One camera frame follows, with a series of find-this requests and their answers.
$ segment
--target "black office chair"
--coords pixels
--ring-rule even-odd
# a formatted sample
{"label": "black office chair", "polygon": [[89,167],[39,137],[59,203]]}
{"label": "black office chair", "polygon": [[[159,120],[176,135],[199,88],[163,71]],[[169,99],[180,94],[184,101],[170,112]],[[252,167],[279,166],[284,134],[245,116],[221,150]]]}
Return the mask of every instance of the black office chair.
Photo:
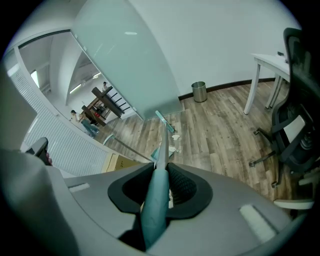
{"label": "black office chair", "polygon": [[253,167],[273,155],[278,157],[278,179],[283,175],[283,165],[291,172],[304,173],[319,165],[320,156],[320,87],[316,82],[316,61],[306,49],[301,30],[286,28],[283,32],[290,68],[290,89],[284,101],[274,107],[270,135],[258,128],[253,133],[262,134],[271,144],[272,152],[249,162]]}

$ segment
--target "metal rod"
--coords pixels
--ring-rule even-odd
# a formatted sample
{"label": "metal rod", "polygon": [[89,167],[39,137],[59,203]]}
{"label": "metal rod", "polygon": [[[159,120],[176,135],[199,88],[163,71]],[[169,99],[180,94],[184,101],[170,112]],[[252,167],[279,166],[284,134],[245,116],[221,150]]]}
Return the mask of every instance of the metal rod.
{"label": "metal rod", "polygon": [[116,137],[113,137],[114,140],[116,140],[117,142],[119,142],[122,146],[126,147],[127,149],[131,150],[132,152],[136,153],[137,155],[139,155],[140,157],[147,159],[150,162],[154,162],[151,159],[145,157],[143,154],[140,154],[139,152],[135,151],[133,148],[129,147],[128,145],[124,144],[121,140],[117,139]]}
{"label": "metal rod", "polygon": [[120,101],[120,100],[122,100],[122,98],[120,98],[120,99],[117,99],[114,103],[117,103],[118,101]]}
{"label": "metal rod", "polygon": [[109,111],[110,111],[110,109],[108,109],[108,111],[105,112],[105,114],[104,114],[104,119],[106,119],[106,115],[109,113]]}
{"label": "metal rod", "polygon": [[125,103],[123,103],[123,104],[121,104],[121,105],[119,106],[119,108],[120,108],[120,107],[122,107],[124,104],[126,104],[126,102],[125,102]]}
{"label": "metal rod", "polygon": [[116,96],[118,93],[116,92],[113,96],[110,97],[110,99],[112,99],[114,96]]}
{"label": "metal rod", "polygon": [[166,169],[169,158],[169,139],[168,139],[168,128],[167,123],[164,123],[162,132],[162,141],[159,149],[158,159],[155,164],[156,169]]}

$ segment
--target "chair wheel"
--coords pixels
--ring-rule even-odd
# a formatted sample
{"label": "chair wheel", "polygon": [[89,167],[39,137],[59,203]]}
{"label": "chair wheel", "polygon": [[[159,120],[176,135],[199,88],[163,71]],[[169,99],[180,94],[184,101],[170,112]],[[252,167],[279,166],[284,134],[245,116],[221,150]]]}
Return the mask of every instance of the chair wheel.
{"label": "chair wheel", "polygon": [[278,185],[279,185],[279,184],[278,184],[277,181],[274,181],[274,182],[271,183],[271,187],[272,187],[273,189],[275,189]]}

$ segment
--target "gray bucket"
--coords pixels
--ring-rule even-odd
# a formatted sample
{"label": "gray bucket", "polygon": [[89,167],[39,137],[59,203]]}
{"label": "gray bucket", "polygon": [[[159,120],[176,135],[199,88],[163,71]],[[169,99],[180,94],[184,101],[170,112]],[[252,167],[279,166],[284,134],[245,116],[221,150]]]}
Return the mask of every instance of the gray bucket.
{"label": "gray bucket", "polygon": [[205,102],[207,100],[207,88],[205,82],[194,82],[191,87],[195,102]]}

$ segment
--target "glass panel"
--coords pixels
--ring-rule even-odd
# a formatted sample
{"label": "glass panel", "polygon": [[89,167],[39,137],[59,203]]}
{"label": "glass panel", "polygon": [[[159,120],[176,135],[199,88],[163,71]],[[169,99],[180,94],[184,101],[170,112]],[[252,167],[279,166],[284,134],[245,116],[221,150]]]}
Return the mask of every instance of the glass panel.
{"label": "glass panel", "polygon": [[38,74],[37,74],[36,70],[31,73],[31,77],[32,77],[33,81],[35,82],[36,86],[38,86],[38,88],[39,88]]}
{"label": "glass panel", "polygon": [[182,110],[165,56],[128,1],[87,1],[71,31],[142,119],[155,117],[156,110],[163,115]]}

